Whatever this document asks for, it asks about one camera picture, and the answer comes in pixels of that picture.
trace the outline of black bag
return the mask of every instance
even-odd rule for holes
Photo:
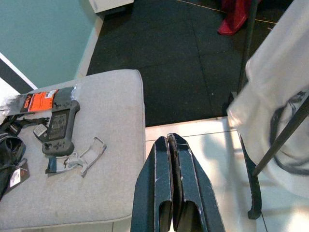
[[[0,129],[0,200],[25,150],[20,138]]]

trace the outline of gray fabric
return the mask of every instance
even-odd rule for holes
[[[117,70],[43,88],[78,83],[81,110],[72,141],[81,154],[101,138],[103,156],[81,178],[80,169],[47,176],[48,159],[42,144],[22,129],[27,145],[30,178],[0,202],[0,230],[91,221],[117,220],[131,215],[134,187],[143,166],[145,122],[142,80],[137,70]],[[35,117],[51,115],[37,113]]]

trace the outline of white tile floor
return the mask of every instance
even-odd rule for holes
[[[263,218],[249,220],[251,193],[237,132],[226,118],[150,127],[146,129],[146,154],[159,136],[178,133],[189,143],[212,182],[227,232],[309,231],[309,199],[301,198],[259,175]],[[130,219],[108,224],[67,226],[32,232],[129,232]]]

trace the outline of white cloth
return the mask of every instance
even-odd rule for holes
[[[294,0],[246,65],[248,84],[228,109],[229,121],[240,132],[250,158],[257,164],[270,147],[270,121],[274,112],[309,87],[309,1]],[[303,133],[298,158],[309,156],[308,118],[287,143]],[[290,192],[309,197],[309,177],[290,174],[274,159],[265,173]]]

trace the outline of red object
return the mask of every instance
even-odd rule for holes
[[[222,0],[222,9],[227,12],[227,17],[218,29],[219,34],[235,34],[248,19],[250,4],[251,0]]]

